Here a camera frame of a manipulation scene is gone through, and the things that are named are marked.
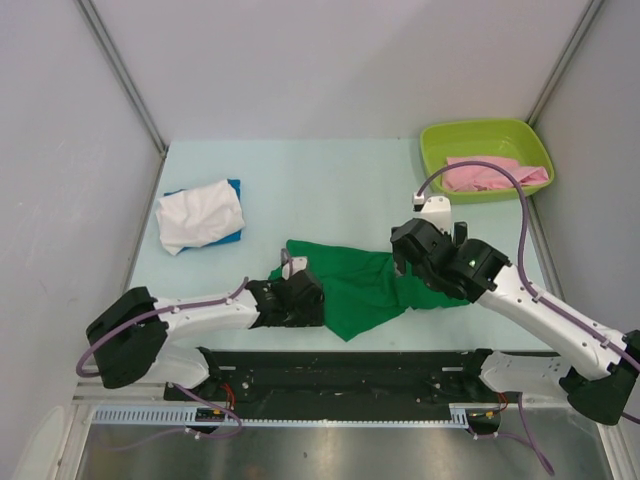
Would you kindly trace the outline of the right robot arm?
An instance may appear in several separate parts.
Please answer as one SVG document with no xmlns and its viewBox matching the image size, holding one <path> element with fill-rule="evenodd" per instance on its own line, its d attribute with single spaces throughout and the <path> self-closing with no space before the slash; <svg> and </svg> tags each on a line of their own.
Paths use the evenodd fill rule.
<svg viewBox="0 0 640 480">
<path fill-rule="evenodd" d="M 555 352 L 552 359 L 499 352 L 461 376 L 463 393 L 484 401 L 513 391 L 564 398 L 577 412 L 615 425 L 639 377 L 639 333 L 622 333 L 569 307 L 522 279 L 509 258 L 457 222 L 452 234 L 414 218 L 391 230 L 393 259 L 428 288 L 510 319 Z"/>
</svg>

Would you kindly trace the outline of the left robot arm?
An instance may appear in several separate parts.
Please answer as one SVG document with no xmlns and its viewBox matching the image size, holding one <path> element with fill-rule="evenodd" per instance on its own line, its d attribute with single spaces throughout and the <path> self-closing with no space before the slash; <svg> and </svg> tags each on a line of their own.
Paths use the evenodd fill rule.
<svg viewBox="0 0 640 480">
<path fill-rule="evenodd" d="M 76 373 L 106 389 L 159 381 L 214 397 L 221 376 L 204 346 L 181 340 L 217 331 L 312 328 L 324 324 L 324 290 L 308 269 L 272 280 L 245 279 L 233 291 L 188 300 L 154 297 L 145 287 L 125 292 L 86 329 L 87 353 Z"/>
</svg>

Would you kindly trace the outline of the green t shirt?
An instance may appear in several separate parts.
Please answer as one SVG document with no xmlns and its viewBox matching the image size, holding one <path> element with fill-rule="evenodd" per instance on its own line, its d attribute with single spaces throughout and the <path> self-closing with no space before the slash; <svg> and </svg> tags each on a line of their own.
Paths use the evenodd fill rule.
<svg viewBox="0 0 640 480">
<path fill-rule="evenodd" d="M 398 276 L 392 255 L 344 246 L 293 240 L 286 242 L 293 257 L 305 257 L 323 288 L 324 302 L 316 311 L 324 325 L 344 341 L 382 325 L 406 310 L 466 306 L 427 288 L 411 275 Z"/>
</svg>

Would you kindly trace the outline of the lime green plastic basin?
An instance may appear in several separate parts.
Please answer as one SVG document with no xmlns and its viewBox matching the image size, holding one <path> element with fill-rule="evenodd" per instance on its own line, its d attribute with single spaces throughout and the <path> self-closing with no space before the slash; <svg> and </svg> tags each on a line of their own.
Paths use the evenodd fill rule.
<svg viewBox="0 0 640 480">
<path fill-rule="evenodd" d="M 528 124 L 517 119 L 466 120 L 429 126 L 420 135 L 420 150 L 427 175 L 448 166 L 448 157 L 498 156 L 516 159 L 525 166 L 542 166 L 547 170 L 549 180 L 546 183 L 521 186 L 527 196 L 550 185 L 555 179 L 554 167 L 543 143 Z M 455 204 L 499 202 L 518 197 L 514 187 L 489 191 L 451 191 L 442 185 L 442 175 L 433 179 L 427 189 L 447 195 Z"/>
</svg>

